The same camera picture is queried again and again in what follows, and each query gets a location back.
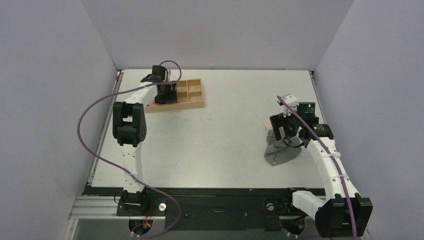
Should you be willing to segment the wooden compartment tray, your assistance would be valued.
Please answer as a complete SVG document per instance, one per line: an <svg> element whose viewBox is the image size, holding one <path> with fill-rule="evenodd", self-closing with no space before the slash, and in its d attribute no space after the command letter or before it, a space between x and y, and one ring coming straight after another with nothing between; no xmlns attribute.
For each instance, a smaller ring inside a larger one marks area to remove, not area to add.
<svg viewBox="0 0 424 240"><path fill-rule="evenodd" d="M176 83L176 103L158 104L150 103L144 111L146 113L159 113L169 111L182 111L200 109L205 107L203 83L201 78L183 79Z"/></svg>

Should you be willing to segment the grey beige underwear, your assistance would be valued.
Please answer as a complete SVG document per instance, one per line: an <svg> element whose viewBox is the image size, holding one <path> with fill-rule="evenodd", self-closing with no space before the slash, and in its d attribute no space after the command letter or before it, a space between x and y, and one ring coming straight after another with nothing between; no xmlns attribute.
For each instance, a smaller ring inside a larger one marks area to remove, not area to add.
<svg viewBox="0 0 424 240"><path fill-rule="evenodd" d="M267 130L267 145L263 157L271 166L288 163L300 155L302 151L301 146L296 147L301 144L298 138L293 137L285 141L276 140L271 121L265 119L262 121L262 124Z"/></svg>

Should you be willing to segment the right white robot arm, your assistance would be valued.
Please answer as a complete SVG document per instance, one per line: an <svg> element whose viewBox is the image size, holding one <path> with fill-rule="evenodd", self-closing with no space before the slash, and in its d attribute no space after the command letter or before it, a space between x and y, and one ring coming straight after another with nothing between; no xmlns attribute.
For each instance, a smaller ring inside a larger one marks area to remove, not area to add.
<svg viewBox="0 0 424 240"><path fill-rule="evenodd" d="M325 200L308 190L295 190L282 199L283 209L294 214L301 210L314 220L322 238L360 238L366 232L373 210L368 197L353 185L341 162L334 134L319 122L313 102L278 103L282 113L269 118L265 160L272 166L282 165L308 151L324 185Z"/></svg>

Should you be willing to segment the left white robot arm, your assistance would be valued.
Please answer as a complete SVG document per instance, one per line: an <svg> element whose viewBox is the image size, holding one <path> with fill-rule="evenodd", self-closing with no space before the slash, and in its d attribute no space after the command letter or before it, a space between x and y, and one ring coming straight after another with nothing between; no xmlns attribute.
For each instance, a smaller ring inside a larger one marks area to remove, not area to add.
<svg viewBox="0 0 424 240"><path fill-rule="evenodd" d="M140 89L124 101L116 101L112 108L112 135L122 155L124 173L123 192L119 208L136 215L150 211L143 180L141 148L147 136L145 108L149 104L178 102L177 84L170 80L171 71L153 65L152 72L140 81Z"/></svg>

